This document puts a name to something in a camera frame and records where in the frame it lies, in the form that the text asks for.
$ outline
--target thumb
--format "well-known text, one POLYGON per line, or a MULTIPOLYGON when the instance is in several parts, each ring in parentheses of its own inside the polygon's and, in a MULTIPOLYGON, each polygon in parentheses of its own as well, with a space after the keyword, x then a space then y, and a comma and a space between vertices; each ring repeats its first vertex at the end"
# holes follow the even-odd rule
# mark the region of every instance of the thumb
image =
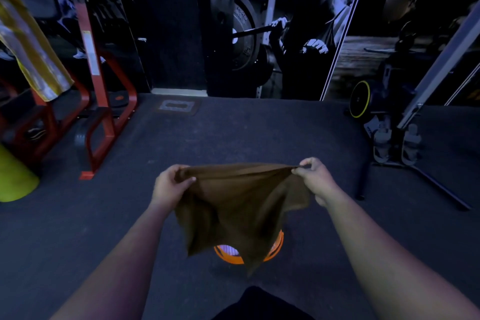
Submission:
POLYGON ((309 174, 309 172, 311 172, 311 170, 307 170, 302 167, 297 167, 292 170, 292 173, 294 175, 300 176, 301 178, 307 178, 307 175, 309 174))
POLYGON ((178 188, 184 192, 188 189, 197 179, 195 177, 190 177, 189 179, 178 184, 178 188))

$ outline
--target yellow cylinder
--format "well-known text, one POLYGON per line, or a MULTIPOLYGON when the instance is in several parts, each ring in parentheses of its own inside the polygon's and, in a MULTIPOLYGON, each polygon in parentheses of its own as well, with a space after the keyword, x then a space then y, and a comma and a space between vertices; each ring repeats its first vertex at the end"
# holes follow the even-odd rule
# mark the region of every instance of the yellow cylinder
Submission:
POLYGON ((33 172, 0 144, 0 202, 12 202, 27 196, 39 182, 33 172))

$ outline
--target black floor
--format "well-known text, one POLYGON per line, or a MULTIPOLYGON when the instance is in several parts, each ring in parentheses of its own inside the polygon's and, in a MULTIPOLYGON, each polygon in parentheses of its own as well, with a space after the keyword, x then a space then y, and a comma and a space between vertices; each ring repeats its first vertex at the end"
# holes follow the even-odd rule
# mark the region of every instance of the black floor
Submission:
MULTIPOLYGON (((0 319, 45 319, 123 237, 166 167, 320 157, 355 192, 369 150, 335 103, 205 98, 195 116, 155 111, 144 96, 92 181, 78 181, 70 134, 44 161, 31 195, 0 205, 0 319)), ((427 107, 419 166, 480 207, 480 110, 427 107)), ((480 216, 459 212, 415 173, 373 168, 362 207, 394 238, 480 305, 480 216)), ((166 222, 144 319, 210 319, 257 285, 317 319, 373 319, 325 210, 288 215, 279 255, 252 277, 213 252, 186 258, 166 222)))

